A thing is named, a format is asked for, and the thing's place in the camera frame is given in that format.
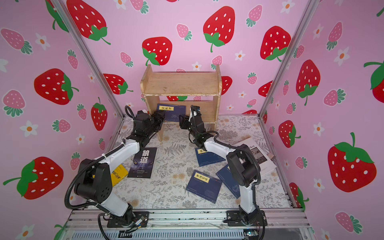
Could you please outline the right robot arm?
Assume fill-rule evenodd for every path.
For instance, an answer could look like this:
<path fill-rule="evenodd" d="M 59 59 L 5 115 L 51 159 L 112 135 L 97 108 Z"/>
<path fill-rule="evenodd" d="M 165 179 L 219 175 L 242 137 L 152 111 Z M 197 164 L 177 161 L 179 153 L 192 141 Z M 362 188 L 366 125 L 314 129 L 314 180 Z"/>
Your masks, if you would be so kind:
<path fill-rule="evenodd" d="M 223 143 L 218 139 L 218 132 L 205 129 L 198 114 L 180 115 L 179 123 L 181 129 L 188 130 L 194 137 L 192 143 L 199 149 L 227 159 L 232 177 L 240 189 L 239 217 L 246 226 L 255 224 L 257 217 L 263 216 L 256 202 L 256 186 L 261 183 L 261 167 L 250 148 L 245 144 L 233 146 Z"/>

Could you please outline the black wolf cover book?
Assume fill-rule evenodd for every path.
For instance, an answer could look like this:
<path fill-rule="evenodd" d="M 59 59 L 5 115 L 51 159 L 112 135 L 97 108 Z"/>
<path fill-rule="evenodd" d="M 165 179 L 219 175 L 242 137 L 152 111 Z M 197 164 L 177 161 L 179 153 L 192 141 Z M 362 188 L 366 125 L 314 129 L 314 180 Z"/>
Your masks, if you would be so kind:
<path fill-rule="evenodd" d="M 128 178 L 150 179 L 152 176 L 157 148 L 144 148 L 135 154 Z"/>

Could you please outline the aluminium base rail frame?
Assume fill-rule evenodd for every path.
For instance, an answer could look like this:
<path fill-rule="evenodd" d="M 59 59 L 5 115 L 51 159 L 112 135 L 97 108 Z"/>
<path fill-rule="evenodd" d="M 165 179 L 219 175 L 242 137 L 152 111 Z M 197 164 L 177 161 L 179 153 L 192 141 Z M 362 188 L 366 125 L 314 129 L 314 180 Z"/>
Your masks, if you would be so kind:
<path fill-rule="evenodd" d="M 315 240 L 300 209 L 264 209 L 266 225 L 244 226 L 231 209 L 138 210 L 148 220 L 138 230 L 109 228 L 100 211 L 73 211 L 57 240 Z"/>

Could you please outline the yellow cover book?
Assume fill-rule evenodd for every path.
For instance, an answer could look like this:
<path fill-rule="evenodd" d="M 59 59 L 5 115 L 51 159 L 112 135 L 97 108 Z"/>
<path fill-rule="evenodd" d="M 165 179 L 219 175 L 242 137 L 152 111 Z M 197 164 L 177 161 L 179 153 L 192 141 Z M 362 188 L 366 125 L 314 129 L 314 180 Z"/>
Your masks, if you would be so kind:
<path fill-rule="evenodd" d="M 116 186 L 118 183 L 120 183 L 125 177 L 127 177 L 129 174 L 128 170 L 121 164 L 119 165 L 112 173 L 111 173 L 111 180 L 112 180 L 112 186 Z"/>

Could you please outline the wooden two-tier bookshelf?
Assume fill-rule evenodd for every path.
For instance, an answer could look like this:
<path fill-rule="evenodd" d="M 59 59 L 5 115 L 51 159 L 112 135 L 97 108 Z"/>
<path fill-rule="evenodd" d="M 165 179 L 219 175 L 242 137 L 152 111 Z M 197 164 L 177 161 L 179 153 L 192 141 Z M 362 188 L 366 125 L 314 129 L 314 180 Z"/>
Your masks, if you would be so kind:
<path fill-rule="evenodd" d="M 207 128 L 216 130 L 222 96 L 222 75 L 220 66 L 215 72 L 153 72 L 148 65 L 141 79 L 141 91 L 148 111 L 153 114 L 158 104 L 168 102 L 160 97 L 213 97 L 212 101 L 175 101 L 170 105 L 186 106 L 186 115 L 190 114 L 190 107 L 200 107 L 202 120 Z"/>

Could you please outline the blue book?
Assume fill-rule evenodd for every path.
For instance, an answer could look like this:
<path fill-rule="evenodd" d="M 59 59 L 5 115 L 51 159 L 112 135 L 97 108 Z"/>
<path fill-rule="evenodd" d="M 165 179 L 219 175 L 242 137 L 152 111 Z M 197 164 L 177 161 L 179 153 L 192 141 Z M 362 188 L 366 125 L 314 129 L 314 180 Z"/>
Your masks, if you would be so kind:
<path fill-rule="evenodd" d="M 236 199 L 241 197 L 239 185 L 234 180 L 228 164 L 220 169 L 216 173 L 216 176 L 224 183 L 224 185 L 229 189 L 229 191 L 235 196 Z"/>
<path fill-rule="evenodd" d="M 204 151 L 203 149 L 195 149 L 195 152 L 200 167 L 225 161 L 225 159 L 220 157 L 219 155 L 212 152 Z"/>
<path fill-rule="evenodd" d="M 186 106 L 183 105 L 157 104 L 157 110 L 164 111 L 167 122 L 179 122 L 179 116 L 186 114 Z"/>
<path fill-rule="evenodd" d="M 222 184 L 221 180 L 194 170 L 186 191 L 215 204 Z"/>

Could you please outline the white photo cover book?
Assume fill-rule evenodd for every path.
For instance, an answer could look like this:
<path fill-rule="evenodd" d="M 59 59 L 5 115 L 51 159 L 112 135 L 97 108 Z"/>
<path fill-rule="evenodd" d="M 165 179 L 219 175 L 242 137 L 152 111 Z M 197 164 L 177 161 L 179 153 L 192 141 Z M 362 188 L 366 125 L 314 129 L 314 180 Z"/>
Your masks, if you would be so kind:
<path fill-rule="evenodd" d="M 276 165 L 273 163 L 271 158 L 263 151 L 263 149 L 252 139 L 248 138 L 238 143 L 238 146 L 247 145 L 254 155 L 256 161 L 258 162 L 261 168 L 261 176 L 263 177 L 266 174 L 274 171 Z"/>

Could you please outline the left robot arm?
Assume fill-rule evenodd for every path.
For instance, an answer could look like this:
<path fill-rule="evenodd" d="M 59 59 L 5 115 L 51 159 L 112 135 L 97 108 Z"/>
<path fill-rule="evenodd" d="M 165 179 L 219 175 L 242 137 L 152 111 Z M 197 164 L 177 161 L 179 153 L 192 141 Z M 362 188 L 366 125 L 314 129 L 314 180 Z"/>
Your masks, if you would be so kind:
<path fill-rule="evenodd" d="M 95 206 L 123 227 L 135 223 L 133 207 L 113 193 L 111 175 L 125 160 L 143 150 L 161 130 L 165 112 L 155 111 L 149 115 L 139 111 L 133 120 L 132 133 L 118 147 L 97 159 L 81 162 L 78 174 L 66 192 L 65 206 L 68 209 Z"/>

